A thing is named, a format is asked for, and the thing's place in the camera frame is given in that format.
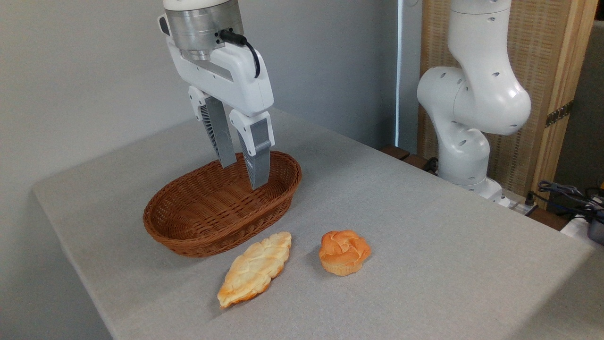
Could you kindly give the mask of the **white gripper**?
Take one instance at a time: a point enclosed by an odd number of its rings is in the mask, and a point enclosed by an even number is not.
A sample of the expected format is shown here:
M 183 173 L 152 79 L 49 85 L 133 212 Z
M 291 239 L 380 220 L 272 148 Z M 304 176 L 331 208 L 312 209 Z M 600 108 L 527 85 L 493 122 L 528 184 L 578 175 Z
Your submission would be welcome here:
M 275 144 L 265 110 L 273 105 L 274 96 L 261 54 L 243 35 L 240 15 L 164 14 L 158 24 L 167 36 L 177 73 L 190 84 L 194 114 L 222 167 L 236 162 L 226 103 L 234 109 L 229 119 L 239 134 L 252 190 L 265 185 L 270 147 Z

